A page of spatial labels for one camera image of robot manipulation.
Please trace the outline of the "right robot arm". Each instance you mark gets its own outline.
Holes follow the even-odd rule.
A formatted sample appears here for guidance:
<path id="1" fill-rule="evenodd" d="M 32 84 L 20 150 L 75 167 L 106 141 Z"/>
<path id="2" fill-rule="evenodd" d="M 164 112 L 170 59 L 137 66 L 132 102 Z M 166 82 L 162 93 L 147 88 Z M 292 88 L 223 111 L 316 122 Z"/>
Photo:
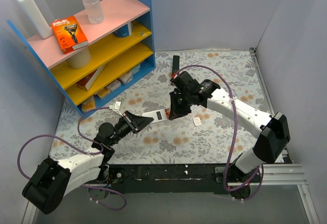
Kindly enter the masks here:
<path id="1" fill-rule="evenodd" d="M 190 114 L 193 105 L 203 106 L 236 121 L 256 138 L 254 147 L 238 156 L 229 167 L 229 180 L 242 182 L 259 165 L 274 163 L 290 141 L 287 118 L 280 112 L 271 115 L 238 99 L 232 101 L 217 83 L 208 79 L 199 83 L 186 71 L 171 82 L 175 89 L 170 92 L 170 120 Z"/>

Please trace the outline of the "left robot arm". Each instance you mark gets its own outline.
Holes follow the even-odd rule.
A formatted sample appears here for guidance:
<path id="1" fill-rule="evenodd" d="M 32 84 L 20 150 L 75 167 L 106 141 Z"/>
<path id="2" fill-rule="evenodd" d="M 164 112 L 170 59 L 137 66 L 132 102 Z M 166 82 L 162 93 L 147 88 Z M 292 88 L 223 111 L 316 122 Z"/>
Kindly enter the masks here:
<path id="1" fill-rule="evenodd" d="M 92 180 L 104 183 L 109 176 L 105 165 L 114 154 L 112 146 L 129 133 L 138 133 L 153 120 L 125 111 L 115 125 L 101 124 L 92 146 L 86 151 L 78 150 L 78 154 L 58 161 L 51 157 L 43 160 L 28 178 L 23 197 L 42 213 L 49 214 L 76 188 Z"/>

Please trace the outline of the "red white remote control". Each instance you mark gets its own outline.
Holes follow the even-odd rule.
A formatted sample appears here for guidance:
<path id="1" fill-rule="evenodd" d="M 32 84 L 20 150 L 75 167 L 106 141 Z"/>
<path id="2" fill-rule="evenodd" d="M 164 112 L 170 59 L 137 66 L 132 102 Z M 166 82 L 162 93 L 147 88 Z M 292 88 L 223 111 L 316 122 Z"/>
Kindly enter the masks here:
<path id="1" fill-rule="evenodd" d="M 158 122 L 163 122 L 167 121 L 165 109 L 160 109 L 160 110 L 154 110 L 151 112 L 145 112 L 142 114 L 143 117 L 151 117 L 153 118 L 153 121 L 151 123 L 158 123 Z"/>

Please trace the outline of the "white battery cover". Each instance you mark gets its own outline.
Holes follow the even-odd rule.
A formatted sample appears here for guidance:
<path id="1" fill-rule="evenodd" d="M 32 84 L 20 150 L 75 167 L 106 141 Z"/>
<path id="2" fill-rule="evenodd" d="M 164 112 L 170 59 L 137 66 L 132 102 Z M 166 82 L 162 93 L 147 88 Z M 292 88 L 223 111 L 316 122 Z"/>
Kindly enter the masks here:
<path id="1" fill-rule="evenodd" d="M 194 125 L 195 125 L 196 127 L 202 125 L 201 119 L 200 119 L 199 117 L 195 117 L 195 118 L 193 118 L 193 122 L 194 122 Z"/>

